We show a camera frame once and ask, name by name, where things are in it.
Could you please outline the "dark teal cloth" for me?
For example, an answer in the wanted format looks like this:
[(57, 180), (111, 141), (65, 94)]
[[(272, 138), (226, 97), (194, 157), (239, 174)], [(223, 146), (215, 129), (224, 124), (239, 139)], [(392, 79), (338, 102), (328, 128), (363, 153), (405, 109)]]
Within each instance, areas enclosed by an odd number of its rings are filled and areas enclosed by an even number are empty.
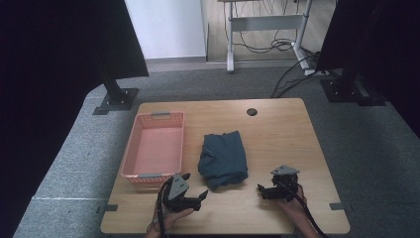
[(241, 134), (234, 131), (205, 135), (198, 171), (211, 190), (247, 179), (247, 157)]

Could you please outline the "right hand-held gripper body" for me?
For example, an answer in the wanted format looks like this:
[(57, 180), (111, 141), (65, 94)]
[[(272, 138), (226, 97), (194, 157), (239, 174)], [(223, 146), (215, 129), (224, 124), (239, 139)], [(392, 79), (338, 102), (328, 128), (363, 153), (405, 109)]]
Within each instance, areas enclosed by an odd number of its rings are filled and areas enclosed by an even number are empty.
[(294, 193), (298, 191), (299, 170), (282, 165), (270, 172), (271, 182), (274, 185), (272, 199), (285, 199), (291, 201)]

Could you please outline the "black curtain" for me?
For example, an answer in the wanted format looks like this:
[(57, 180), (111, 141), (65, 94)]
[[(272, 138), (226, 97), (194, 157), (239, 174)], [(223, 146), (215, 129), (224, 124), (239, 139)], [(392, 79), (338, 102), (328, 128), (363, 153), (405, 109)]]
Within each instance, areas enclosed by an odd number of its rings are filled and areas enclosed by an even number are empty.
[(354, 68), (420, 138), (420, 0), (338, 0), (317, 68)]
[(148, 70), (126, 0), (0, 0), (0, 238), (12, 238), (86, 95)]

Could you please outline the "person's right hand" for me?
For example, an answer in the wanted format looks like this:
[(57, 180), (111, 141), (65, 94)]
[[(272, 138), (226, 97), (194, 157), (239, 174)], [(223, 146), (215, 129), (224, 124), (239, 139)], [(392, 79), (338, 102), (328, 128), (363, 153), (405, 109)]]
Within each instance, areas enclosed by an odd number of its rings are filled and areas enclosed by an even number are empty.
[(290, 201), (280, 199), (276, 204), (300, 232), (311, 227), (311, 223), (307, 219), (303, 206), (296, 198), (293, 198)]

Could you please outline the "white desk frame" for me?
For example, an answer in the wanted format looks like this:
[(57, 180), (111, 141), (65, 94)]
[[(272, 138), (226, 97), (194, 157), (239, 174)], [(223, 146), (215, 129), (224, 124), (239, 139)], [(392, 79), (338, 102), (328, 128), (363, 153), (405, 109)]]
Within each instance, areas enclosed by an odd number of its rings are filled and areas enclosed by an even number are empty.
[(234, 41), (233, 34), (252, 31), (277, 31), (277, 30), (296, 30), (296, 39), (291, 42), (291, 48), (298, 60), (298, 64), (305, 75), (315, 73), (310, 66), (309, 59), (303, 53), (301, 44), (305, 34), (306, 26), (310, 16), (310, 10), (313, 0), (305, 0), (306, 4), (302, 13), (292, 15), (271, 15), (271, 16), (250, 16), (235, 17), (234, 6), (237, 2), (246, 2), (247, 0), (218, 0), (228, 5), (227, 20), (227, 58), (226, 67), (228, 73), (235, 71), (234, 60)]

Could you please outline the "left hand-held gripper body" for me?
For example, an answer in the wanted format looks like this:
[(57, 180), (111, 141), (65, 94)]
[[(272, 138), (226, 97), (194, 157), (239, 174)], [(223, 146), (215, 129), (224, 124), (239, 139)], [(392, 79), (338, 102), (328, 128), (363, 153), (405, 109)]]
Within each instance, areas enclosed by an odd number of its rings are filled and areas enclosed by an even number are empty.
[(175, 174), (166, 181), (163, 188), (162, 203), (173, 212), (179, 212), (187, 208), (199, 211), (201, 202), (193, 202), (193, 197), (185, 196), (189, 190), (189, 184), (181, 176), (181, 174)]

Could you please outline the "black metal stand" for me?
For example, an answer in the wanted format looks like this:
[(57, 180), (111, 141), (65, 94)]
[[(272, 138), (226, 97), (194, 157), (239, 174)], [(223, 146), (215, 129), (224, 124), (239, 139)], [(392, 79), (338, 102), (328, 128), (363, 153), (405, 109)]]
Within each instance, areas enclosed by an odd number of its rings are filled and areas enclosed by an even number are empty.
[(101, 104), (93, 111), (94, 115), (106, 115), (110, 111), (130, 110), (139, 92), (138, 88), (121, 88), (116, 79), (111, 78), (99, 59), (95, 66), (107, 91)]
[(364, 79), (358, 80), (367, 62), (374, 28), (387, 0), (338, 0), (321, 49), (317, 70), (340, 69), (337, 79), (322, 79), (330, 102), (356, 102), (382, 106), (383, 96)]

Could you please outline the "pink plastic basket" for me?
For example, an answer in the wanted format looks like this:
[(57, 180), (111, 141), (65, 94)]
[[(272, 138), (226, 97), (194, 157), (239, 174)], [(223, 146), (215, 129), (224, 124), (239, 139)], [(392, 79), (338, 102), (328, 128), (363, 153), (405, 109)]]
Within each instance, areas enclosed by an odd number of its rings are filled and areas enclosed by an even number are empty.
[(120, 175), (132, 184), (161, 184), (182, 169), (184, 113), (161, 111), (135, 117)]

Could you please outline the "grey table edge bracket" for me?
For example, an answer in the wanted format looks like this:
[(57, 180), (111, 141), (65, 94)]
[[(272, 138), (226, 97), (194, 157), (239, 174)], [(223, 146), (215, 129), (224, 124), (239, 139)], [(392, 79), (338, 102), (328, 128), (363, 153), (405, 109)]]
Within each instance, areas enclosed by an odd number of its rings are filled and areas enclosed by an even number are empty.
[(104, 206), (98, 206), (95, 213), (99, 214), (101, 212), (103, 213), (106, 211), (117, 211), (117, 210), (118, 210), (117, 204), (106, 204)]
[(345, 202), (332, 202), (330, 203), (330, 208), (332, 210), (345, 210), (345, 211), (352, 211), (353, 208), (349, 203)]

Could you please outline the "person's left hand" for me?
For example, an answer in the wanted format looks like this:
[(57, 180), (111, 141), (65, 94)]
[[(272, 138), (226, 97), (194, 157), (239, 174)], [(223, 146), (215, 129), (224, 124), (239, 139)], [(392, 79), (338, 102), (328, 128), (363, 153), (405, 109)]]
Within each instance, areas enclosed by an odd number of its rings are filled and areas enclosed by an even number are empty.
[(177, 220), (184, 218), (193, 212), (193, 208), (187, 208), (179, 212), (173, 212), (162, 203), (156, 206), (154, 218), (148, 230), (150, 228), (154, 228), (155, 230), (160, 231), (159, 223), (162, 222), (164, 230), (168, 231), (174, 226)]

